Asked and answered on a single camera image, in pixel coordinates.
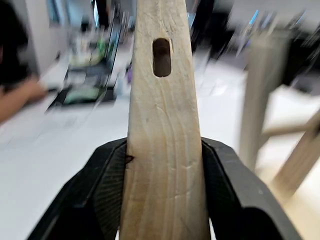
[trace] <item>person's arm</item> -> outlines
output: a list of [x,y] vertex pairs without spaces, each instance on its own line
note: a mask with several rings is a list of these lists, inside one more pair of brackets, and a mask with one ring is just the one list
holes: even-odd
[[27,102],[41,99],[46,93],[37,81],[28,80],[13,91],[0,94],[0,123],[16,114]]

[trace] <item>wall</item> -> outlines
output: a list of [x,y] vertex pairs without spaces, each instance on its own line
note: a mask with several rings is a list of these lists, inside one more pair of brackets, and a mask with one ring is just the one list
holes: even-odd
[[66,0],[70,14],[70,24],[73,27],[81,26],[83,16],[89,17],[90,22],[94,23],[94,14],[90,0]]
[[58,53],[67,50],[67,30],[50,25],[46,0],[25,0],[38,73],[44,73]]

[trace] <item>mortise hole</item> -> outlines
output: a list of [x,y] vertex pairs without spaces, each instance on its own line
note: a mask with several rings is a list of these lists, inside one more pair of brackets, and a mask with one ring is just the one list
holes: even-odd
[[153,41],[153,73],[159,78],[171,73],[170,43],[167,39],[158,38]]

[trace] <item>person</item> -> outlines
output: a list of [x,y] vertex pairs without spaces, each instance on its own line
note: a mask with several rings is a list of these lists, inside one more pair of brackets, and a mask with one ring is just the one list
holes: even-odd
[[0,85],[15,85],[29,74],[18,58],[18,50],[28,45],[28,35],[13,7],[4,0],[0,0],[0,31]]
[[0,123],[17,113],[26,103],[41,99],[47,91],[36,76],[21,69],[17,49],[28,37],[13,8],[0,0]]

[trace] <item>table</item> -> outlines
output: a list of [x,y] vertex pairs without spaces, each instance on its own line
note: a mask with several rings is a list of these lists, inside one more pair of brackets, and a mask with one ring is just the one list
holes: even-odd
[[[126,56],[128,49],[119,49],[116,72],[130,61],[130,56]],[[63,58],[41,77],[41,81],[47,86],[62,86],[67,68],[68,60]],[[236,151],[245,78],[245,72],[221,62],[210,63],[205,72],[195,72],[201,135],[224,142]],[[127,96],[119,96],[113,105],[100,105],[94,110],[75,107],[45,114],[54,97],[48,96],[25,107],[0,126],[1,240],[26,239],[61,187],[85,165],[93,151],[104,143],[127,136]],[[271,95],[266,125],[294,116],[307,120],[319,107],[319,97],[280,88]],[[10,134],[13,137],[8,142],[6,138]],[[272,165],[275,155],[280,155],[284,161],[297,140],[297,137],[292,138],[275,146],[267,143],[259,166]],[[318,186],[313,184],[314,176],[313,182],[308,179],[303,184],[304,191],[314,192]]]

